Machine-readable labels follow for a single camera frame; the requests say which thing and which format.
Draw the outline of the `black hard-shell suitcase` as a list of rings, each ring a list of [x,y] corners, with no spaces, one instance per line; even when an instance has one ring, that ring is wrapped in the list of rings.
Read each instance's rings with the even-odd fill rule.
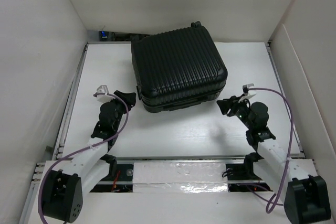
[[[132,65],[139,99],[150,113],[215,100],[228,70],[201,22],[133,40]]]

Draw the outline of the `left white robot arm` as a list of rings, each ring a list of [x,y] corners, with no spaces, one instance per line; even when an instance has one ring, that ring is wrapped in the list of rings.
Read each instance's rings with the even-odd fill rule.
[[[87,146],[55,161],[40,182],[38,214],[42,223],[47,223],[47,217],[73,223],[84,197],[99,181],[117,175],[116,158],[108,152],[128,122],[136,93],[117,90],[111,94],[99,87],[93,96],[102,105]]]

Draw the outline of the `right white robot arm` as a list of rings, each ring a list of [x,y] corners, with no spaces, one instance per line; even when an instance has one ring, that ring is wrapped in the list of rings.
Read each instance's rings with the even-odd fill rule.
[[[306,172],[278,144],[267,125],[268,107],[236,96],[216,103],[223,115],[236,116],[247,127],[246,139],[254,152],[245,157],[243,174],[259,177],[275,192],[272,201],[282,202],[288,220],[315,223],[331,219],[327,183]]]

